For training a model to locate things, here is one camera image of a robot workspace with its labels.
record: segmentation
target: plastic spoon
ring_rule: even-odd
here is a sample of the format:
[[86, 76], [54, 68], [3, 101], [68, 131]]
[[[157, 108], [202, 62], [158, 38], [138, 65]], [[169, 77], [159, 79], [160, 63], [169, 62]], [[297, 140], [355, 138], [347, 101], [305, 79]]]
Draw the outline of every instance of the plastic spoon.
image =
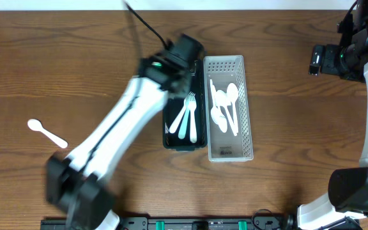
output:
[[235, 86], [234, 83], [230, 83], [228, 85], [228, 88], [227, 88], [227, 96], [228, 96], [228, 99], [233, 104], [234, 126], [235, 126], [236, 133], [238, 133], [239, 132], [239, 130], [238, 130], [238, 117], [236, 115], [236, 107], [235, 107], [235, 102], [238, 99], [238, 88]]
[[217, 94], [215, 95], [215, 99], [216, 99], [216, 102], [225, 109], [225, 113], [227, 114], [229, 126], [231, 127], [231, 130], [233, 131], [234, 136], [236, 136], [237, 133], [235, 132], [234, 122], [231, 118], [231, 115], [229, 115], [229, 111], [227, 108], [228, 105], [231, 105], [231, 101], [228, 99], [227, 94], [224, 93], [222, 90], [217, 91]]
[[188, 108], [189, 103], [190, 100], [188, 100], [184, 118], [183, 121], [181, 122], [180, 130], [178, 131], [178, 138], [180, 138], [181, 140], [184, 139], [185, 134], [187, 133], [188, 115], [190, 114], [190, 108]]
[[46, 129], [44, 129], [43, 126], [42, 126], [42, 123], [40, 121], [38, 121], [37, 119], [30, 119], [28, 121], [28, 127], [33, 131], [39, 131], [39, 132], [45, 134], [51, 141], [53, 141], [59, 147], [61, 147], [61, 148], [68, 147], [68, 143], [64, 139], [56, 136], [55, 134], [51, 133], [50, 131], [48, 131]]
[[211, 117], [215, 124], [218, 125], [221, 132], [226, 133], [228, 130], [227, 119], [222, 114], [221, 110], [217, 106], [215, 95], [217, 92], [215, 91], [215, 86], [212, 83], [212, 79], [210, 79], [210, 88], [211, 88], [211, 97], [212, 97], [212, 104], [213, 107], [211, 108]]

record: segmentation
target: white plastic fork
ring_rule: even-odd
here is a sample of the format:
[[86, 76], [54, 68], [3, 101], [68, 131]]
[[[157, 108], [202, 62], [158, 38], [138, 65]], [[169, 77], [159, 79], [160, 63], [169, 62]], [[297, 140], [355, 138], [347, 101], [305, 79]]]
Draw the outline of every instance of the white plastic fork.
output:
[[185, 98], [184, 98], [184, 104], [183, 104], [183, 108], [181, 109], [181, 111], [178, 113], [176, 119], [174, 119], [174, 121], [172, 122], [169, 132], [170, 134], [173, 134], [177, 131], [178, 125], [180, 124], [181, 119], [183, 118], [185, 109], [188, 107], [188, 102], [190, 94], [188, 94]]
[[196, 98], [195, 98], [196, 94], [193, 94], [190, 97], [190, 103], [188, 105], [188, 108], [190, 109], [191, 112], [191, 117], [190, 117], [190, 141], [192, 143], [197, 142], [197, 128], [196, 128], [196, 119], [194, 117], [194, 111], [197, 108], [197, 102], [196, 102]]
[[180, 139], [184, 139], [185, 134], [187, 133], [188, 114], [190, 113], [190, 109], [188, 108], [188, 105], [190, 104], [190, 99], [193, 94], [194, 94], [193, 92], [190, 92], [188, 94], [187, 104], [185, 106], [187, 109], [185, 110], [185, 114], [184, 114], [183, 121], [181, 122], [180, 130], [178, 131], [178, 138]]

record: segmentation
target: cutlery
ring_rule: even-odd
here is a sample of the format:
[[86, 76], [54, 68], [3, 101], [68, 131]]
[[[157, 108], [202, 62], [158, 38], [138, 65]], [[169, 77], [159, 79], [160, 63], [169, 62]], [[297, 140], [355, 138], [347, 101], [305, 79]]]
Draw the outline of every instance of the cutlery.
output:
[[56, 136], [55, 134], [51, 133], [50, 131], [48, 131], [46, 129], [44, 129], [44, 127], [42, 126], [42, 123], [39, 120], [30, 119], [28, 121], [28, 127], [33, 131], [39, 131], [39, 132], [45, 134], [51, 141], [53, 141], [59, 147], [61, 147], [61, 148], [68, 147], [68, 143], [64, 139]]
[[172, 124], [170, 126], [170, 129], [169, 129], [170, 134], [173, 134], [177, 131], [178, 125], [180, 124], [180, 121], [183, 118], [185, 109], [188, 107], [188, 103], [189, 103], [188, 98], [190, 97], [190, 94], [191, 94], [191, 92], [184, 98], [183, 108], [178, 113], [178, 115], [176, 116], [176, 119], [174, 119], [174, 121], [172, 122]]
[[235, 132], [234, 122], [231, 118], [231, 115], [229, 115], [229, 111], [228, 111], [228, 108], [227, 108], [228, 105], [231, 105], [231, 101], [229, 101], [229, 99], [227, 97], [227, 94], [224, 93], [222, 90], [218, 90], [217, 94], [215, 96], [216, 96], [215, 100], [216, 100], [217, 104], [219, 106], [222, 106], [225, 109], [225, 112], [226, 112], [227, 118], [228, 118], [229, 126], [231, 127], [231, 130], [233, 131], [234, 136], [236, 136], [237, 133]]
[[227, 88], [227, 96], [228, 99], [233, 104], [233, 118], [234, 118], [234, 126], [235, 126], [235, 132], [238, 133], [238, 117], [236, 115], [236, 107], [235, 102], [238, 99], [238, 88], [235, 86], [234, 83], [230, 83]]
[[196, 119], [194, 117], [194, 111], [197, 108], [197, 102], [195, 98], [196, 94], [191, 95], [190, 103], [188, 104], [188, 108], [190, 109], [190, 141], [192, 143], [197, 142], [197, 128], [196, 128]]
[[217, 107], [216, 105], [215, 95], [217, 92], [215, 90], [215, 86], [212, 83], [212, 79], [210, 79], [210, 88], [211, 88], [211, 97], [212, 97], [212, 103], [213, 103], [213, 107], [211, 108], [212, 120], [221, 129], [221, 132], [226, 133], [228, 129], [227, 119], [222, 114], [219, 107]]
[[184, 118], [183, 121], [181, 122], [181, 126], [180, 126], [180, 130], [178, 131], [178, 138], [180, 139], [184, 139], [185, 134], [187, 132], [187, 124], [188, 124], [188, 114], [190, 113], [190, 109], [188, 108], [188, 105], [190, 103], [190, 100], [187, 99], [186, 104], [185, 104], [185, 114], [184, 114]]

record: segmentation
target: white wall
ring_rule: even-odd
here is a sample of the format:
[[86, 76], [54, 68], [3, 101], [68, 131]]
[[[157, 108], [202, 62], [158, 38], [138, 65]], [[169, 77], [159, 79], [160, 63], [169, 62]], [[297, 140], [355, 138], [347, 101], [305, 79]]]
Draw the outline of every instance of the white wall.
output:
[[[128, 0], [135, 10], [348, 10], [354, 0]], [[0, 10], [123, 10], [121, 0], [0, 0]]]

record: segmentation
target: spoon handle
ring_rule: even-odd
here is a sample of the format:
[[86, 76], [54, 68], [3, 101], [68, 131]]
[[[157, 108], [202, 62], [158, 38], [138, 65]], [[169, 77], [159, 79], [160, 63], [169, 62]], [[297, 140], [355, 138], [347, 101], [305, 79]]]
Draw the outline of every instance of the spoon handle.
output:
[[42, 130], [40, 130], [40, 132], [45, 134], [50, 140], [52, 140], [59, 147], [61, 147], [61, 148], [68, 147], [68, 143], [64, 139], [58, 137], [57, 135], [51, 133], [50, 131], [48, 131], [46, 129], [42, 129]]
[[196, 128], [196, 119], [194, 117], [194, 110], [191, 110], [190, 115], [190, 141], [192, 143], [197, 142], [197, 128]]
[[235, 106], [235, 102], [233, 102], [233, 116], [234, 116], [234, 126], [235, 126], [235, 132], [238, 133], [240, 132], [238, 129], [238, 117], [236, 115], [236, 106]]
[[210, 79], [210, 88], [211, 88], [211, 99], [212, 99], [212, 104], [214, 107], [216, 107], [215, 105], [215, 93], [217, 92], [215, 90], [215, 86], [212, 84], [212, 79]]
[[185, 134], [187, 133], [187, 124], [188, 124], [188, 114], [190, 113], [190, 109], [187, 108], [184, 114], [183, 121], [181, 122], [180, 130], [178, 131], [178, 138], [184, 139]]
[[233, 134], [234, 136], [236, 137], [236, 132], [235, 132], [235, 127], [234, 127], [234, 121], [233, 119], [231, 118], [231, 115], [229, 115], [229, 111], [228, 111], [228, 108], [226, 106], [224, 106], [224, 109], [225, 109], [225, 113], [227, 114], [227, 118], [228, 118], [228, 123], [229, 123], [229, 126], [231, 127], [231, 130], [233, 131]]
[[171, 126], [170, 126], [170, 134], [173, 134], [177, 131], [178, 125], [180, 124], [181, 119], [183, 118], [185, 112], [185, 102], [183, 105], [183, 108], [181, 109], [180, 113], [178, 113], [176, 119], [174, 119], [174, 121], [172, 122]]

